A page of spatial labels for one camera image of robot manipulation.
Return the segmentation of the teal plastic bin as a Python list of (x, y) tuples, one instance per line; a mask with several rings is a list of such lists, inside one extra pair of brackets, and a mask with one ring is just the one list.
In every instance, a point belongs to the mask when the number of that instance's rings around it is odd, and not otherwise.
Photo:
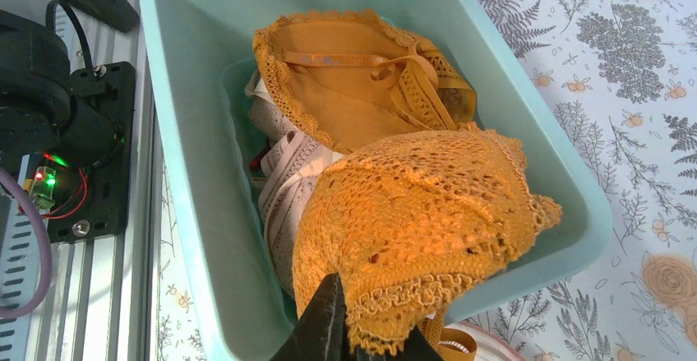
[[(478, 0), (140, 0), (164, 159), (203, 349), (211, 360), (267, 360), (288, 337), (295, 307), (284, 292), (302, 181), (285, 193), (281, 222), (264, 232), (261, 186), (279, 156), (320, 153), (261, 88), (256, 30), (294, 12), (367, 15), (432, 41), (477, 95), (477, 123), (522, 142), (533, 192), (553, 198), (561, 222), (502, 273), (458, 299), (457, 322), (573, 275), (610, 242), (607, 199)], [(252, 161), (270, 153), (262, 170)]]

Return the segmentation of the orange lace bra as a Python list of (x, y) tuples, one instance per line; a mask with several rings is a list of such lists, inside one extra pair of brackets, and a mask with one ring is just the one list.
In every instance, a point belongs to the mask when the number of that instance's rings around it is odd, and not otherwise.
[(282, 114), (344, 156), (302, 213), (291, 298), (299, 320), (339, 275), (347, 360), (397, 355), (414, 327), (436, 351), (452, 302), (560, 223), (520, 142), (478, 127), (475, 91), (429, 39), (375, 12), (308, 12), (257, 30), (252, 50)]

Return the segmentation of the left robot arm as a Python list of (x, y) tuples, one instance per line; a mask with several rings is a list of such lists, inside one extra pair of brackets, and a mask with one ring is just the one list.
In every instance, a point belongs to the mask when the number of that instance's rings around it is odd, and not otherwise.
[(119, 127), (81, 98), (67, 47), (53, 31), (1, 13), (1, 162), (46, 153), (68, 168), (97, 166), (118, 150)]

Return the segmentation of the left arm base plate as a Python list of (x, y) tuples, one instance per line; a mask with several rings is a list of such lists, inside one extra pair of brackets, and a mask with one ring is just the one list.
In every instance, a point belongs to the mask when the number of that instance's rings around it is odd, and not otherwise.
[(73, 72), (73, 115), (45, 153), (58, 177), (48, 216), (52, 243), (121, 234), (127, 227), (136, 70), (103, 65), (99, 76)]

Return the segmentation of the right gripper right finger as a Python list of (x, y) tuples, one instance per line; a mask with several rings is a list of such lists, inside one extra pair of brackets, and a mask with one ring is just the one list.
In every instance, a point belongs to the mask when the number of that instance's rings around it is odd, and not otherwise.
[(443, 358), (428, 344), (426, 338), (419, 330), (414, 327), (407, 340), (404, 342), (404, 348), (397, 355), (392, 355), (389, 352), (385, 354), (369, 354), (362, 348), (356, 349), (357, 361), (442, 361)]

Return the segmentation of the pink mesh laundry bag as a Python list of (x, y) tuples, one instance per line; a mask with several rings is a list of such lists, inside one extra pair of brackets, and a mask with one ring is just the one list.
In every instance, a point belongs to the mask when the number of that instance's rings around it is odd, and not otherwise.
[(436, 351), (443, 360), (524, 361), (522, 355), (499, 336), (468, 322), (446, 326)]

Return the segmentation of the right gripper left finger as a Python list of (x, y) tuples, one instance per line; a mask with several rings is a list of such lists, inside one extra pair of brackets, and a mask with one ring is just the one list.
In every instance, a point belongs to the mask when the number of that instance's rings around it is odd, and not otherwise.
[(340, 361), (349, 358), (346, 306), (341, 279), (326, 275), (298, 324), (272, 356), (272, 361)]

